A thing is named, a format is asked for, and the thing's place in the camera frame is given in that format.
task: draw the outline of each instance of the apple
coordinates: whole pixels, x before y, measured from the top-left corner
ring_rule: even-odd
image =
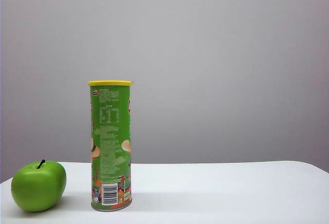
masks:
[[[66,172],[55,161],[36,161],[19,169],[11,181],[11,195],[25,211],[39,212],[54,206],[66,186]]]

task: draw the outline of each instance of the gray wall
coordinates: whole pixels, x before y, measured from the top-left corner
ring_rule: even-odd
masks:
[[[133,162],[329,171],[329,0],[2,0],[2,179],[89,162],[87,81],[128,79]]]

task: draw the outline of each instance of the white table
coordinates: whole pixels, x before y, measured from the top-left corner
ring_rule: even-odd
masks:
[[[90,163],[61,162],[65,192],[44,212],[19,209],[1,184],[1,223],[329,223],[329,174],[296,161],[133,164],[133,202],[91,208]]]

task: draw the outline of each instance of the yellow lid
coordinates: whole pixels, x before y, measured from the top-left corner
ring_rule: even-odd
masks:
[[[125,85],[125,86],[131,86],[132,82],[131,81],[126,81],[126,80],[93,80],[89,81],[88,85],[93,86],[93,85]]]

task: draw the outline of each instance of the green cylindrical can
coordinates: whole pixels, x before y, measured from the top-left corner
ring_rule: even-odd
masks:
[[[131,193],[130,81],[89,81],[92,109],[92,207],[127,207]]]

